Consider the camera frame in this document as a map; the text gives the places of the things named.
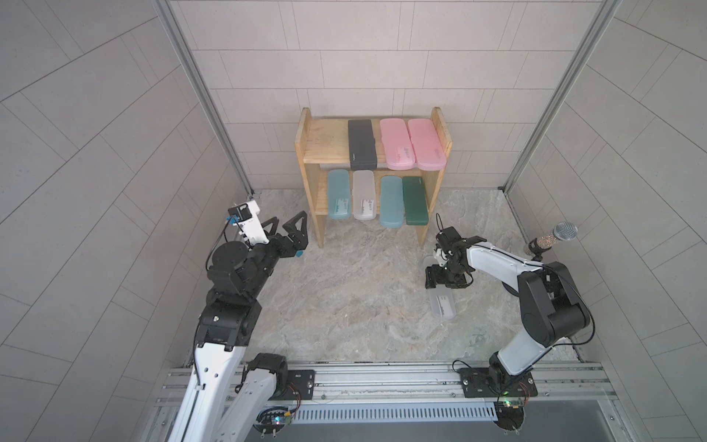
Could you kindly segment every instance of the microphone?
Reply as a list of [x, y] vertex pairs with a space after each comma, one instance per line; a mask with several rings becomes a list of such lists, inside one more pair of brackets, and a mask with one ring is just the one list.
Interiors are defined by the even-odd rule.
[[530, 241], [523, 248], [523, 251], [526, 255], [533, 255], [533, 261], [540, 261], [542, 260], [542, 254], [557, 244], [557, 241], [572, 241], [577, 238], [577, 232], [577, 226], [569, 221], [562, 221], [552, 229], [552, 233]]

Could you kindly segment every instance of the vent grille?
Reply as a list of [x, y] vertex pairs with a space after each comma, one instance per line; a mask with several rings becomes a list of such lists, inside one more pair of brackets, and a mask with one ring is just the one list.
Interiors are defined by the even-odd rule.
[[302, 405], [294, 424], [342, 422], [496, 421], [493, 405], [479, 404], [313, 404]]

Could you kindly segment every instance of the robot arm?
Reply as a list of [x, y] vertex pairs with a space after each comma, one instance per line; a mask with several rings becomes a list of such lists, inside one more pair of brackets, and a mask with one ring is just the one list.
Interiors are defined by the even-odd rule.
[[481, 270], [501, 280], [520, 301], [523, 328], [489, 361], [490, 381], [497, 391], [526, 373], [559, 339], [590, 324], [589, 309], [564, 264], [528, 260], [479, 236], [462, 238], [453, 227], [441, 230], [437, 241], [440, 265], [426, 269], [426, 287], [464, 288], [471, 284], [465, 274]]

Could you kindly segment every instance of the white wall tile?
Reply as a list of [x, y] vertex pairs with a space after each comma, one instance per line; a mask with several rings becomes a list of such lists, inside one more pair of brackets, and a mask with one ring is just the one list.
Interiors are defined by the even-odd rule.
[[124, 193], [118, 195], [118, 198], [115, 200], [113, 205], [118, 210], [123, 212], [125, 216], [130, 218], [135, 224], [137, 224], [143, 232], [148, 235], [152, 233], [152, 230], [155, 228], [154, 222], [152, 222], [152, 220], [150, 220], [150, 218], [145, 215], [145, 213], [142, 212], [142, 210], [140, 210], [135, 203], [130, 201], [130, 198], [126, 197]]
[[300, 118], [294, 89], [220, 89], [218, 96], [231, 123], [294, 123]]
[[644, 419], [648, 433], [655, 437], [689, 438], [697, 437], [695, 428], [684, 414], [680, 416], [653, 417]]
[[216, 136], [211, 128], [209, 119], [206, 118], [204, 108], [199, 104], [184, 118], [184, 125], [192, 136], [194, 143], [201, 153], [206, 150], [206, 147], [214, 140]]
[[702, 339], [695, 333], [694, 328], [692, 328], [690, 324], [685, 324], [663, 333], [647, 337], [641, 342], [648, 354], [655, 356], [665, 353], [666, 351], [697, 344], [698, 342], [702, 342]]
[[0, 295], [0, 341], [5, 341], [29, 309], [27, 304]]
[[573, 54], [572, 51], [528, 52], [514, 87], [519, 89], [555, 89]]
[[704, 343], [695, 344], [655, 356], [653, 360], [698, 435], [704, 439], [707, 436], [707, 422], [704, 419], [707, 409], [699, 398], [707, 394], [707, 385], [695, 383], [694, 376], [699, 376], [707, 367], [707, 347]]
[[179, 66], [179, 59], [159, 18], [130, 31], [158, 79]]
[[686, 322], [610, 218], [585, 236], [582, 245], [638, 337], [649, 337]]
[[624, 92], [631, 93], [667, 43], [619, 20], [612, 20], [588, 64]]
[[223, 65], [221, 51], [192, 51], [192, 54], [199, 67], [199, 72], [204, 77], [206, 87], [214, 89], [233, 87]]
[[487, 123], [535, 123], [552, 95], [549, 89], [496, 89]]
[[28, 440], [88, 440], [146, 323], [110, 304]]
[[703, 295], [704, 266], [703, 261], [700, 261], [705, 258], [707, 245], [702, 242], [653, 270], [653, 274], [702, 339], [707, 338], [707, 322], [704, 321], [707, 313], [707, 302]]
[[682, 409], [614, 297], [607, 296], [594, 304], [592, 314], [597, 321], [597, 334], [640, 416], [681, 414]]
[[120, 39], [63, 66], [22, 93], [83, 147], [149, 85]]
[[479, 89], [406, 89], [402, 113], [406, 117], [429, 118], [439, 106], [450, 123], [474, 121], [482, 91]]
[[249, 152], [243, 157], [255, 175], [297, 173], [300, 170], [294, 152]]
[[147, 383], [155, 382], [179, 326], [175, 319], [184, 315], [196, 284], [197, 280], [189, 272], [180, 265], [176, 266], [165, 288], [169, 296], [163, 296], [157, 304], [155, 313], [125, 368], [124, 376]]
[[388, 117], [393, 108], [392, 89], [309, 89], [309, 98], [316, 117]]
[[400, 4], [295, 1], [293, 7], [301, 49], [397, 49]]
[[78, 151], [22, 93], [12, 95], [2, 104], [64, 160], [68, 161]]
[[638, 27], [673, 45], [707, 58], [707, 30], [704, 17], [707, 4], [701, 0], [653, 0], [638, 22]]
[[322, 51], [327, 88], [421, 88], [426, 51]]
[[48, 0], [78, 46], [88, 52], [154, 17], [155, 9], [140, 0]]
[[70, 367], [71, 362], [7, 345], [0, 346], [0, 375], [3, 376], [58, 385]]
[[587, 67], [566, 101], [618, 153], [623, 153], [653, 118], [639, 102]]
[[124, 442], [130, 439], [144, 402], [113, 396], [98, 421], [91, 442]]
[[234, 88], [323, 88], [319, 51], [220, 51]]
[[653, 63], [648, 72], [645, 73], [641, 81], [633, 88], [631, 96], [641, 101], [681, 51], [682, 50], [677, 46], [669, 44], [663, 52], [660, 53], [658, 59], [655, 60], [655, 63]]
[[276, 1], [177, 2], [196, 49], [287, 49]]
[[128, 48], [128, 51], [130, 51], [130, 55], [132, 55], [133, 60], [137, 63], [137, 66], [140, 68], [140, 71], [142, 71], [147, 82], [150, 83], [150, 86], [156, 85], [159, 81], [157, 75], [155, 75], [155, 71], [152, 70], [150, 62], [145, 58], [145, 54], [142, 53], [132, 33], [125, 33], [120, 36], [120, 39], [125, 44], [125, 47]]
[[136, 173], [188, 112], [189, 106], [177, 81], [168, 76], [130, 105], [100, 135]]
[[32, 10], [35, 17], [42, 23], [42, 26], [44, 26], [69, 59], [73, 60], [83, 55], [81, 48], [79, 48], [74, 39], [71, 38], [69, 31], [62, 25], [62, 22], [59, 21], [54, 11], [52, 11], [45, 0], [25, 0], [25, 4]]
[[598, 136], [567, 103], [562, 103], [546, 135], [572, 167], [579, 163]]
[[7, 344], [73, 361], [130, 270], [147, 235], [114, 207], [7, 338]]
[[0, 293], [33, 303], [132, 176], [100, 137], [81, 149], [0, 224]]
[[67, 63], [69, 58], [20, 0], [0, 8], [0, 100]]
[[686, 227], [685, 222], [611, 146], [582, 174], [599, 203], [639, 255]]
[[707, 153], [660, 118], [624, 152], [624, 158], [700, 235], [707, 238]]
[[449, 123], [454, 151], [502, 151], [513, 123]]
[[400, 4], [400, 20], [398, 24], [398, 46], [399, 51], [410, 49], [410, 38], [412, 37], [412, 18], [415, 3], [405, 2]]
[[206, 201], [209, 200], [226, 167], [230, 167], [226, 155], [218, 139], [214, 138], [192, 171], [189, 172], [183, 184], [200, 208], [203, 209], [206, 206]]
[[526, 56], [522, 51], [430, 51], [424, 87], [512, 88]]
[[180, 133], [173, 130], [123, 193], [157, 223], [196, 162]]
[[472, 152], [466, 173], [505, 173], [513, 169], [518, 152]]
[[147, 320], [150, 320], [152, 312], [155, 310], [155, 306], [124, 287], [118, 288], [112, 302]]
[[573, 51], [597, 10], [596, 3], [528, 3], [511, 49]]
[[277, 149], [273, 149], [270, 145], [262, 123], [227, 124], [226, 131], [236, 151], [270, 152], [279, 150], [279, 145]]
[[501, 38], [501, 43], [498, 45], [499, 51], [507, 51], [513, 44], [515, 39], [515, 34], [518, 32], [518, 26], [520, 25], [520, 20], [523, 18], [525, 13], [525, 7], [527, 3], [513, 3], [513, 8], [510, 10], [510, 15], [508, 21], [506, 22], [506, 27], [503, 30], [503, 37]]
[[697, 236], [690, 227], [682, 229], [680, 232], [673, 235], [670, 239], [660, 244], [650, 252], [643, 256], [643, 261], [649, 269], [655, 269], [663, 262], [670, 258], [683, 253], [693, 245], [699, 243], [702, 239]]
[[57, 390], [55, 385], [0, 376], [0, 428], [8, 441], [24, 441]]
[[642, 103], [702, 149], [707, 149], [707, 61], [685, 51], [677, 56]]
[[0, 105], [0, 220], [64, 165], [64, 160]]
[[292, 8], [292, 2], [280, 1], [279, 5], [287, 49], [298, 50], [300, 48], [300, 39], [297, 36], [297, 23], [295, 23], [295, 11]]
[[580, 225], [599, 207], [599, 202], [557, 150], [538, 175], [567, 221]]
[[156, 306], [196, 224], [182, 200], [174, 198], [122, 285]]
[[512, 4], [416, 3], [410, 49], [496, 50]]

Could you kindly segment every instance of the marble floor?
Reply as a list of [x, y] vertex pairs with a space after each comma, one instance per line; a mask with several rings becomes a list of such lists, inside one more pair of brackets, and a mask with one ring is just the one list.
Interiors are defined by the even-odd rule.
[[[265, 190], [260, 219], [284, 222], [307, 209], [303, 190]], [[523, 238], [498, 190], [442, 190], [437, 212], [463, 237], [480, 235], [522, 255]], [[247, 359], [260, 351], [292, 361], [488, 361], [522, 326], [518, 300], [498, 280], [475, 272], [454, 290], [457, 315], [432, 315], [422, 259], [433, 252], [437, 228], [418, 246], [411, 226], [383, 228], [378, 220], [327, 221], [325, 247], [309, 225], [309, 247], [280, 260], [263, 288], [262, 313]], [[569, 346], [545, 359], [576, 360]]]

